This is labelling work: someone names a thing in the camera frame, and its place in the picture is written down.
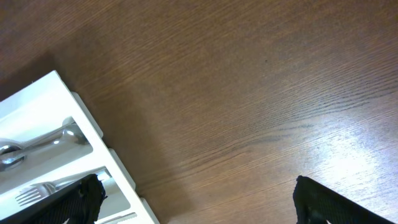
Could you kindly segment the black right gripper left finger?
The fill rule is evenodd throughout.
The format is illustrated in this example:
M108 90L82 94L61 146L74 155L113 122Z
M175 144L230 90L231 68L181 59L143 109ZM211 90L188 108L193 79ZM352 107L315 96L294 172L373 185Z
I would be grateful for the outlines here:
M1 224L94 224L105 198L102 182L90 174L1 220Z

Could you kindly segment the steel tongs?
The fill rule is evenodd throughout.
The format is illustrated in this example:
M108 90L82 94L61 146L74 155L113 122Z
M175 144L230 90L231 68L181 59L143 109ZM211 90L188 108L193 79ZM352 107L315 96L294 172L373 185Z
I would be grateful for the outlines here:
M104 222L102 224L118 224L120 222L128 221L128 220L136 218L136 217L137 217L137 214L135 212L133 212L133 213L130 213L130 214L125 215L125 216L113 218L113 219L108 220L108 221L106 221L106 222Z

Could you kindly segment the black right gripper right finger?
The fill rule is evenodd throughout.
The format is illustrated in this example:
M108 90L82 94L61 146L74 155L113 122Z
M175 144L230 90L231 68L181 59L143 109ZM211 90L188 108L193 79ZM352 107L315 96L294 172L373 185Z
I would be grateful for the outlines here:
M309 177L300 175L296 181L297 224L393 224Z

